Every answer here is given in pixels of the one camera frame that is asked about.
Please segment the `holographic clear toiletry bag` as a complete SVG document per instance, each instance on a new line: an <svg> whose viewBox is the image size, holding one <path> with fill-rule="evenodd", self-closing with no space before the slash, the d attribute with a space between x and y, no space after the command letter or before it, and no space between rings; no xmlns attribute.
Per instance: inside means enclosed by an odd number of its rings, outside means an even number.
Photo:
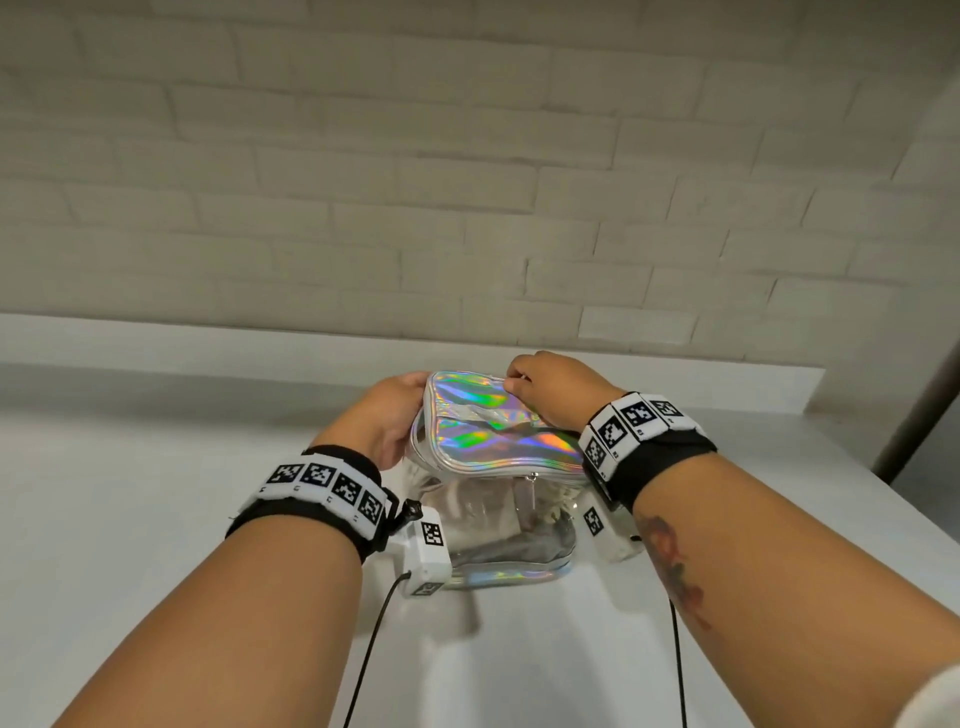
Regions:
<svg viewBox="0 0 960 728"><path fill-rule="evenodd" d="M449 553L531 531L564 512L574 522L575 502L589 483L577 437L549 425L503 383L471 371L432 373L410 430L403 460L406 497L438 511ZM572 557L546 567L452 565L444 588L550 581Z"/></svg>

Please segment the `black wristband with marker tags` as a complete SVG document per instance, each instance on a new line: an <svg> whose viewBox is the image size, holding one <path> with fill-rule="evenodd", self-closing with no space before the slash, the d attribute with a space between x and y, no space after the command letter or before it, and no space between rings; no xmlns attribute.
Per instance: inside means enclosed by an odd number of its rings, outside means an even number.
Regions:
<svg viewBox="0 0 960 728"><path fill-rule="evenodd" d="M584 426L583 467L610 509L632 509L647 484L674 465L714 454L698 422L663 394L629 392L599 409Z"/></svg>
<svg viewBox="0 0 960 728"><path fill-rule="evenodd" d="M365 562L385 552L398 497L382 484L374 462L337 444L315 445L282 463L244 502L225 537L254 520L292 516L321 523L350 540Z"/></svg>

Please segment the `person's left hand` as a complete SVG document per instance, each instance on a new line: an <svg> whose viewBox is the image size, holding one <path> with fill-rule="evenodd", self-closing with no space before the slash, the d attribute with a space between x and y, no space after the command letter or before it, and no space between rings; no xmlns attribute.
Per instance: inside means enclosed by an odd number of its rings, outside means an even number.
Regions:
<svg viewBox="0 0 960 728"><path fill-rule="evenodd" d="M364 455L379 471L396 467L404 455L409 432L423 407L424 396L397 396L389 378L372 385L310 443L337 446Z"/></svg>

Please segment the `person's left forearm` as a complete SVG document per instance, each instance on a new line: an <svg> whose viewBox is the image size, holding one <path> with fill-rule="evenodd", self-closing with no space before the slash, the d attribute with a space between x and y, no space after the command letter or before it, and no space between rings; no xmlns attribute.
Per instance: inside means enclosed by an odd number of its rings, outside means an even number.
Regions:
<svg viewBox="0 0 960 728"><path fill-rule="evenodd" d="M255 519L143 618L52 728L328 728L362 583L342 532Z"/></svg>

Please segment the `grey soft item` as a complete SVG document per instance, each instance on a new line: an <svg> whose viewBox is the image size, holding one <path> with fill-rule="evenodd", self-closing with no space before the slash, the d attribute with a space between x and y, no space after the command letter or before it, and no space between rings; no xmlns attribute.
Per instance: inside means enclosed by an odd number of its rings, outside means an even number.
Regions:
<svg viewBox="0 0 960 728"><path fill-rule="evenodd" d="M451 550L454 570L493 564L520 564L545 568L549 564L566 562L572 556L576 543L574 521L566 513L553 522L543 522L531 531L522 531L510 537Z"/></svg>

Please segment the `person's right hand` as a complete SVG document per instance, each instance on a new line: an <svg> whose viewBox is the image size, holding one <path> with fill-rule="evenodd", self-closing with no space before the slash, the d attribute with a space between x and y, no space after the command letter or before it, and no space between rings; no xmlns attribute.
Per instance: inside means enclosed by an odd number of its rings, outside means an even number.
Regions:
<svg viewBox="0 0 960 728"><path fill-rule="evenodd" d="M610 383L582 361L549 350L541 360L535 394L513 394L550 426L582 433L597 412L627 391Z"/></svg>

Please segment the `person's right forearm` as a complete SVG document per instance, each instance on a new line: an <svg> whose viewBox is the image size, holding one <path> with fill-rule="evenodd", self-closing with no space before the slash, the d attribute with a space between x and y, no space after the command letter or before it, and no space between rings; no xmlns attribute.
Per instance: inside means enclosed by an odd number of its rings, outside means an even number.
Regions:
<svg viewBox="0 0 960 728"><path fill-rule="evenodd" d="M894 728L960 615L717 453L625 488L654 568L755 728Z"/></svg>

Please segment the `dark metal pole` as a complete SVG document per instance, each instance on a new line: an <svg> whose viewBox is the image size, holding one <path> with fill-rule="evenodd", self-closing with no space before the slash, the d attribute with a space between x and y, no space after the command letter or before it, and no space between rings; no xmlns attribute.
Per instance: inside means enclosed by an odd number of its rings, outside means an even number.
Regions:
<svg viewBox="0 0 960 728"><path fill-rule="evenodd" d="M959 396L960 338L884 445L873 474L891 486Z"/></svg>

